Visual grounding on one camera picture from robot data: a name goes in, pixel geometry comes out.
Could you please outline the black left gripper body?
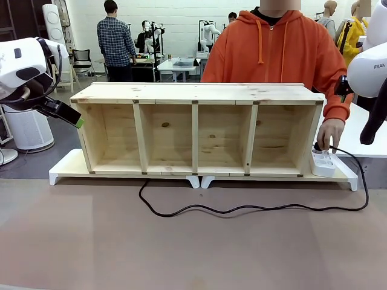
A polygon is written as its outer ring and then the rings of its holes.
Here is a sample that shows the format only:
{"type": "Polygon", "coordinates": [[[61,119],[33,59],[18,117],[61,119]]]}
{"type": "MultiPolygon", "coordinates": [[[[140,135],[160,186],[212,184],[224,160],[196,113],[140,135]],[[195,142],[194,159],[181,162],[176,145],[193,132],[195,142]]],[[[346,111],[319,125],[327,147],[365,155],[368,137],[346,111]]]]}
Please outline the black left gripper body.
{"type": "Polygon", "coordinates": [[[43,73],[23,85],[24,92],[27,94],[24,97],[24,105],[36,105],[45,103],[54,103],[54,99],[49,96],[54,83],[53,78],[47,73],[43,73]]]}

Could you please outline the person's left hand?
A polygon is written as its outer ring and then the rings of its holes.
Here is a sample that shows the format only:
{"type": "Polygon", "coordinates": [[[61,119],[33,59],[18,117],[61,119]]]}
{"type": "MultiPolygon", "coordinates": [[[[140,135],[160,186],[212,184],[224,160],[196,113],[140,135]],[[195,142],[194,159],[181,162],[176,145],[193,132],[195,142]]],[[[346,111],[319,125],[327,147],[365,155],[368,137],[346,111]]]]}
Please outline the person's left hand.
{"type": "Polygon", "coordinates": [[[336,153],[345,123],[336,118],[326,120],[322,123],[317,134],[317,143],[322,150],[329,150],[333,142],[333,153],[336,153]]]}

